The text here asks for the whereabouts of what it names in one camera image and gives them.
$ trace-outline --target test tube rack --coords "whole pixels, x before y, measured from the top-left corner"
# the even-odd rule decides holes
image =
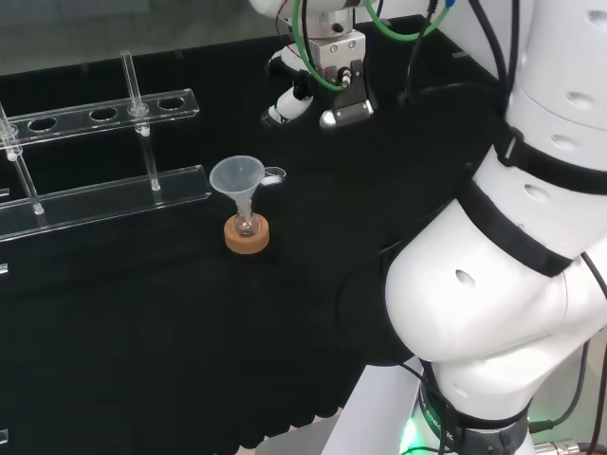
[[[130,52],[121,53],[129,98],[8,118],[0,104],[0,151],[14,164],[26,198],[0,203],[0,242],[133,213],[203,200],[211,195],[200,165],[159,173],[151,124],[199,112],[190,89],[141,96]],[[134,128],[147,175],[39,194],[28,171],[28,145]],[[0,190],[0,198],[9,197]]]

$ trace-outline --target green cable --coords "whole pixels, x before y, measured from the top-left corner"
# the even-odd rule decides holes
[[[301,0],[295,0],[295,8],[293,9],[293,35],[295,37],[295,46],[302,57],[303,63],[305,67],[310,72],[312,77],[316,79],[320,85],[323,87],[332,90],[334,92],[340,92],[345,90],[346,87],[341,85],[333,85],[332,83],[326,81],[323,76],[321,76],[314,66],[310,63],[310,60],[307,58],[307,54],[305,53],[304,43],[302,43],[302,37],[300,36],[300,2]]]
[[[364,0],[364,5],[365,7],[367,7],[367,11],[369,11],[369,15],[371,16],[373,23],[376,25],[377,28],[379,28],[379,31],[381,31],[388,38],[392,38],[393,40],[397,41],[415,41],[417,38],[419,38],[419,33],[413,33],[411,35],[401,35],[400,33],[396,33],[395,31],[390,30],[385,26],[383,22],[381,22],[379,16],[377,16],[376,11],[371,5],[371,0]],[[428,35],[428,33],[432,31],[435,31],[438,26],[441,25],[441,23],[447,17],[447,14],[449,13],[450,9],[451,8],[449,7],[444,7],[443,10],[440,11],[440,14],[436,18],[436,20],[428,26],[428,29],[426,30],[426,33],[424,33],[424,36]]]

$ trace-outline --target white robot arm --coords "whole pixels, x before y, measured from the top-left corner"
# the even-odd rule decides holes
[[[533,394],[607,324],[605,295],[579,259],[588,250],[607,276],[606,18],[604,2],[535,0],[495,145],[388,275],[391,322],[473,422],[467,435],[485,438],[477,453],[534,453],[516,429]],[[428,422],[421,402],[416,418]],[[422,438],[438,447],[426,422]]]
[[[365,36],[354,30],[354,9],[363,1],[309,0],[306,17],[299,21],[305,21],[315,69],[329,83],[348,85],[347,90],[336,95],[333,109],[322,115],[324,128],[354,123],[373,115],[364,83]],[[250,0],[250,3],[261,14],[292,22],[295,0]],[[272,72],[290,75],[293,88],[263,113],[262,122],[267,126],[285,125],[299,118],[312,104],[310,73],[294,45],[277,51],[268,65]]]

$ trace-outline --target metal connector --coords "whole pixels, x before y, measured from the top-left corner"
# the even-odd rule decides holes
[[[536,455],[580,455],[578,443],[567,439],[535,445]]]

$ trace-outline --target black table surface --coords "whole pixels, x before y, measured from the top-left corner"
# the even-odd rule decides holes
[[[451,90],[403,113],[395,98],[413,45],[361,28],[379,108],[332,134],[318,127],[320,103],[284,130],[261,127],[290,84],[265,73],[278,38],[135,58],[142,93],[189,87],[202,109],[153,127],[161,171],[254,155],[288,172],[254,197],[271,244],[231,254],[222,229],[234,206],[218,194],[1,244],[0,429],[11,454],[233,454],[345,404],[374,359],[336,330],[340,281],[453,198],[488,149],[491,108],[486,95]],[[489,81],[457,50],[430,35],[418,83]],[[125,95],[119,60],[0,78],[10,116]],[[27,161],[40,193],[144,174],[132,130],[32,146]],[[22,194],[6,162],[0,187]]]

